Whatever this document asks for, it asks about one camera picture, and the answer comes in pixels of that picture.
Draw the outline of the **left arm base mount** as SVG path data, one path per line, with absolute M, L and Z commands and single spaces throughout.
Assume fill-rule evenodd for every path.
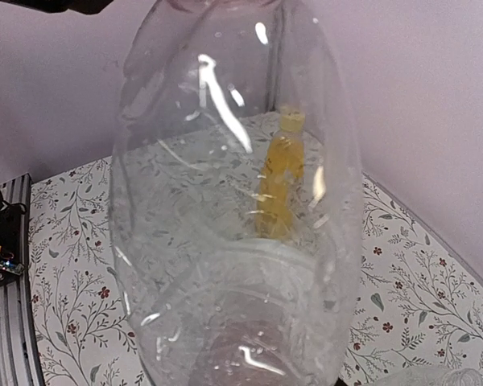
M 22 221 L 27 214 L 24 203 L 8 203 L 0 190 L 0 287 L 16 281 L 25 273 L 20 248 Z

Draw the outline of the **red cap water bottle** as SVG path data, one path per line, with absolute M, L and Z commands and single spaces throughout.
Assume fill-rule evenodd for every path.
M 361 163 L 310 1 L 157 1 L 123 68 L 116 280 L 153 385 L 334 385 L 361 264 Z M 285 240 L 255 228 L 279 110 L 305 115 Z

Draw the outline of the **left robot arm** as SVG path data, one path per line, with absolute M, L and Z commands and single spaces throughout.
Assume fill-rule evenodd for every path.
M 48 14 L 71 10 L 79 14 L 101 13 L 114 0 L 0 0 L 7 4 L 41 11 Z

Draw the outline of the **clear plastic bottle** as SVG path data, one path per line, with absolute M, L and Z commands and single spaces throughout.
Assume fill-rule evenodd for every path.
M 483 385 L 483 374 L 473 368 L 449 369 L 415 366 L 388 375 L 371 386 L 477 386 Z

